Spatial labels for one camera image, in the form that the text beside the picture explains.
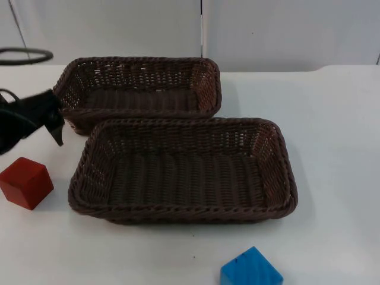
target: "white table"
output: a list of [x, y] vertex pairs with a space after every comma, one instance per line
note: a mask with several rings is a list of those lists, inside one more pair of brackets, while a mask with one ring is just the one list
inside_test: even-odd
[[[0, 68], [19, 96], [55, 84], [64, 66]], [[380, 283], [380, 68], [221, 75], [219, 116], [262, 117], [286, 139], [296, 211], [252, 225], [118, 226], [74, 213], [69, 180], [86, 138], [44, 128], [0, 157], [43, 163], [55, 190], [34, 210], [0, 194], [1, 284], [218, 284], [220, 267], [256, 246], [284, 284]]]

